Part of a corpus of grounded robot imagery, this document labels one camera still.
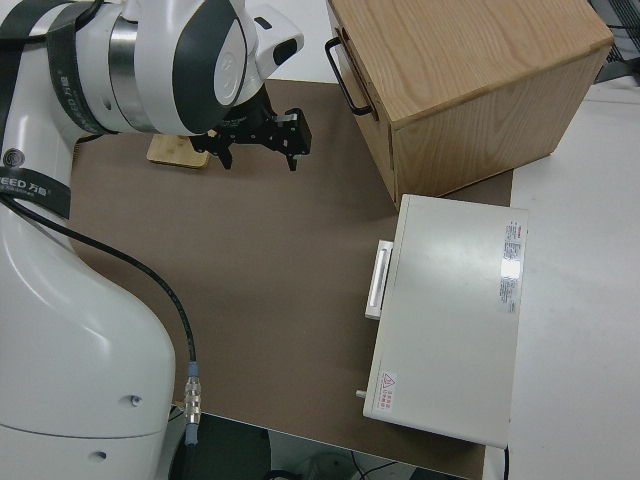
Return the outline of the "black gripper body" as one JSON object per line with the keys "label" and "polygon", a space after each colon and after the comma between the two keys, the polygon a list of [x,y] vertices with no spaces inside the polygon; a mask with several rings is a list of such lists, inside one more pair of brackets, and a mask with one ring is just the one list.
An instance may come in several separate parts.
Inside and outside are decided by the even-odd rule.
{"label": "black gripper body", "polygon": [[276,114],[268,96],[233,107],[214,128],[215,135],[192,137],[197,152],[230,155],[232,144],[263,145],[284,155],[306,155],[311,151],[312,134],[300,108]]}

